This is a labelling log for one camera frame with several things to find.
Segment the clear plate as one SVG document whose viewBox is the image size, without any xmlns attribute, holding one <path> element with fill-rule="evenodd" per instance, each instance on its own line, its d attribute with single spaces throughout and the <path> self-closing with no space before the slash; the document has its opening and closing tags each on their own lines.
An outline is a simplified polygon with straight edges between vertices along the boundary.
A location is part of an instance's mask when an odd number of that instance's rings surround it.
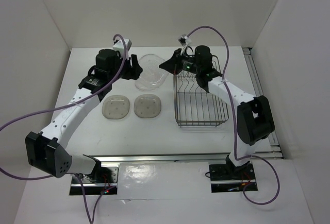
<svg viewBox="0 0 330 224">
<path fill-rule="evenodd" d="M 139 59 L 139 65 L 142 67 L 143 72 L 140 77 L 152 81 L 155 79 L 162 79 L 165 82 L 168 72 L 159 68 L 159 65 L 164 62 L 164 59 L 155 54 L 146 54 Z"/>
<path fill-rule="evenodd" d="M 162 79 L 152 79 L 152 81 L 140 77 L 138 80 L 135 81 L 135 87 L 142 91 L 152 91 L 159 88 L 163 84 Z"/>
</svg>

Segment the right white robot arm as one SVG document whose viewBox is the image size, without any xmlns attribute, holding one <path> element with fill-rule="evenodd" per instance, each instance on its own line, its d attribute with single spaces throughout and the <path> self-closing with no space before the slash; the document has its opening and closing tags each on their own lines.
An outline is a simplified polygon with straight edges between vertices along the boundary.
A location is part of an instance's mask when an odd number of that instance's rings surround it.
<svg viewBox="0 0 330 224">
<path fill-rule="evenodd" d="M 161 69 L 172 75 L 182 71 L 195 76 L 199 87 L 220 98 L 232 109 L 234 121 L 234 148 L 229 154 L 231 161 L 225 166 L 225 173 L 231 179 L 238 178 L 255 152 L 260 140 L 266 139 L 275 130 L 275 124 L 268 99 L 254 96 L 235 86 L 213 65 L 209 47 L 197 46 L 194 55 L 174 51 L 173 56 L 160 64 Z"/>
</svg>

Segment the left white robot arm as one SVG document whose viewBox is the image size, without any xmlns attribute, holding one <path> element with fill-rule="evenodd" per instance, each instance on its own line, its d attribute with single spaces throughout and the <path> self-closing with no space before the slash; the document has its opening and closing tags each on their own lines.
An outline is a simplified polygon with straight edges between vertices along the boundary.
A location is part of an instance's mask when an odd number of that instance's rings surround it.
<svg viewBox="0 0 330 224">
<path fill-rule="evenodd" d="M 56 178 L 66 174 L 82 174 L 90 182 L 110 178 L 111 170 L 103 167 L 98 159 L 84 154 L 72 156 L 65 148 L 73 133 L 111 91 L 116 80 L 136 80 L 141 73 L 136 55 L 124 59 L 119 51 L 100 50 L 95 65 L 79 83 L 69 107 L 39 133 L 30 132 L 25 138 L 29 164 Z"/>
</svg>

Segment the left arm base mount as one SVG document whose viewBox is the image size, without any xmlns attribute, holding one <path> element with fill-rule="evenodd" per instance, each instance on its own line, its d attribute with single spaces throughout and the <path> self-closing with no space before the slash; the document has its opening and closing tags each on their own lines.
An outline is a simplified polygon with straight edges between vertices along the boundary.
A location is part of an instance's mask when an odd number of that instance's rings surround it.
<svg viewBox="0 0 330 224">
<path fill-rule="evenodd" d="M 92 179 L 86 175 L 79 174 L 87 196 L 100 195 L 102 191 L 105 191 L 104 195 L 116 195 L 118 193 L 119 165 L 109 164 L 107 168 L 110 174 L 102 174 L 98 179 Z M 75 176 L 72 176 L 71 179 L 69 195 L 83 195 L 80 182 Z"/>
</svg>

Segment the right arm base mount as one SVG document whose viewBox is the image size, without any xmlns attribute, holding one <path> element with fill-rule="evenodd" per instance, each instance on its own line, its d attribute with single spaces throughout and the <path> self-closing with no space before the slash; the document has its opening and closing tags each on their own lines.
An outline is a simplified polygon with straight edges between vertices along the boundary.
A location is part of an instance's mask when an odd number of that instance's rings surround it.
<svg viewBox="0 0 330 224">
<path fill-rule="evenodd" d="M 205 177 L 210 180 L 212 193 L 258 191 L 254 167 L 250 161 L 236 167 L 227 156 L 223 164 L 209 164 Z"/>
</svg>

